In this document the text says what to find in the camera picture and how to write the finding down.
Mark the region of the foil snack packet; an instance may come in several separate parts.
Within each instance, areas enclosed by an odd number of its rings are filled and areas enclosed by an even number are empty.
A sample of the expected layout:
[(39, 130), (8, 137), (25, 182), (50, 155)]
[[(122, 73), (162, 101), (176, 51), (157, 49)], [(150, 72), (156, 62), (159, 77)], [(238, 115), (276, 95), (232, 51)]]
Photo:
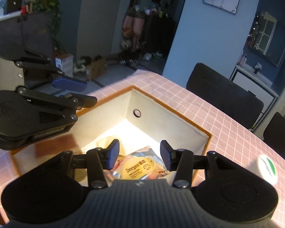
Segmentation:
[(149, 146), (119, 157), (112, 170), (103, 172), (110, 181), (156, 180), (168, 174), (163, 160)]

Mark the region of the cardboard box on floor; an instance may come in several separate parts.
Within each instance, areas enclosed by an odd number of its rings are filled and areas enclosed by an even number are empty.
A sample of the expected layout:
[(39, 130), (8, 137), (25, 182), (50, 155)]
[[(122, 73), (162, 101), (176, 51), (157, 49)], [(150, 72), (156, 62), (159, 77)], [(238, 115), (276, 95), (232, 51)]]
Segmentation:
[(97, 61), (92, 61), (90, 65), (86, 67), (86, 79), (92, 81), (97, 77), (104, 74), (106, 69), (106, 59), (102, 58)]

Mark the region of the orange storage box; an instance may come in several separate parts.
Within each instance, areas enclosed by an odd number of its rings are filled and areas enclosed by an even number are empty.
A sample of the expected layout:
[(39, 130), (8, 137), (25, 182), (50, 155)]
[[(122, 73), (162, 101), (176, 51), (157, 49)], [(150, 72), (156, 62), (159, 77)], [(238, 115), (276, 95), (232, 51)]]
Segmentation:
[(200, 125), (134, 86), (104, 98), (78, 115), (68, 133), (11, 152), (19, 176), (62, 151), (85, 154), (94, 148), (106, 148), (113, 139), (120, 142), (119, 156), (126, 157), (147, 148), (160, 156), (162, 140), (173, 149), (205, 155), (212, 137)]

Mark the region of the dark shelf cabinet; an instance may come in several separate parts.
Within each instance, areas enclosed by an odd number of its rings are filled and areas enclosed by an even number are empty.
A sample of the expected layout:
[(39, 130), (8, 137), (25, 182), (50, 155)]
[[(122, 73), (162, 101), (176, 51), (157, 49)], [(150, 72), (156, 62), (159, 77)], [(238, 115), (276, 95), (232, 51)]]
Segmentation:
[(32, 51), (53, 59), (53, 39), (47, 12), (25, 14), (0, 22), (0, 41), (23, 45)]

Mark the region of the black chair left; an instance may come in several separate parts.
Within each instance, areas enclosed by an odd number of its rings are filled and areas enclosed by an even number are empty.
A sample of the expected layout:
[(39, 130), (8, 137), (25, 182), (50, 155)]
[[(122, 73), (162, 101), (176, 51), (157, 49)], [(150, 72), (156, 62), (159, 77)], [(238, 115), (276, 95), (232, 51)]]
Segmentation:
[(203, 63), (197, 63), (186, 89), (221, 110), (246, 129), (251, 129), (264, 107), (246, 91)]

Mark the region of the black chair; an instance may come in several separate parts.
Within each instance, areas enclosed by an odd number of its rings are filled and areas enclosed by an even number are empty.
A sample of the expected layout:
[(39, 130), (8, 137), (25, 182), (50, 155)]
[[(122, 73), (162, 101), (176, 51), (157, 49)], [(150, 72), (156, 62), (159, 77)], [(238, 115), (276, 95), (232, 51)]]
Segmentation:
[(285, 159), (285, 118), (276, 112), (263, 132), (264, 143)]
[(197, 63), (186, 89), (221, 110), (246, 129), (251, 129), (264, 107), (246, 91), (203, 63)]

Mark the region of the clear plastic water bottle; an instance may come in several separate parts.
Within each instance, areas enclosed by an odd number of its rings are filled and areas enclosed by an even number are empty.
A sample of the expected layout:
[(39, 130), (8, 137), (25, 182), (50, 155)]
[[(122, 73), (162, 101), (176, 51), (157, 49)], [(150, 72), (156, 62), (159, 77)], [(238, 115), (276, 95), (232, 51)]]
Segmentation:
[(276, 186), (278, 182), (278, 171), (273, 161), (264, 154), (260, 154), (254, 159), (247, 170), (264, 179), (272, 186)]

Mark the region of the green hanging plant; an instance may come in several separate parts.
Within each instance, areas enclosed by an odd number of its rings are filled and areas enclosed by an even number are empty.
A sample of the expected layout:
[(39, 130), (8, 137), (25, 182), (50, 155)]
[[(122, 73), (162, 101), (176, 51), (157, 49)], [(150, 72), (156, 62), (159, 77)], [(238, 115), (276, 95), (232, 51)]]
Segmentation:
[(50, 14), (49, 29), (54, 40), (54, 48), (61, 50), (59, 41), (59, 31), (61, 26), (61, 5), (59, 0), (35, 0), (33, 2), (33, 10), (36, 12), (46, 12)]

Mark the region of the black chair right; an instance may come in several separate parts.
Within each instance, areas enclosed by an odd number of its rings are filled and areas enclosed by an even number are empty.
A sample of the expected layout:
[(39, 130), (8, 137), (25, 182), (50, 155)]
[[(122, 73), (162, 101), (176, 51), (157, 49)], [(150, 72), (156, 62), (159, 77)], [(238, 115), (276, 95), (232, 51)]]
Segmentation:
[(285, 118), (276, 112), (263, 132), (264, 143), (285, 159)]

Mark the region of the white cabinet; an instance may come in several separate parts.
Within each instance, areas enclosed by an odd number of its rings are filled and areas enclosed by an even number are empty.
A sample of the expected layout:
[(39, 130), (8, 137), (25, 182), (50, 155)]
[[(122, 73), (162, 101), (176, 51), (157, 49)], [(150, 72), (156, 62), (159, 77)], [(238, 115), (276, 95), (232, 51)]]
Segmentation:
[(269, 88), (254, 73), (238, 65), (235, 67), (230, 80), (246, 91), (254, 94), (256, 98), (263, 102), (264, 107), (262, 113), (264, 115), (270, 111), (279, 97), (276, 92)]

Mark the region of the wall mirror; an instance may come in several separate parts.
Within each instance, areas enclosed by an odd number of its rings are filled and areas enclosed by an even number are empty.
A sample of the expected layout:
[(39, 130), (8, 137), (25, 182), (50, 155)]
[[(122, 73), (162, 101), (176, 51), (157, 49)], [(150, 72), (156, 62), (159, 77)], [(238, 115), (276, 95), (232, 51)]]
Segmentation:
[(285, 58), (285, 25), (262, 11), (255, 16), (247, 44), (272, 64), (280, 66)]

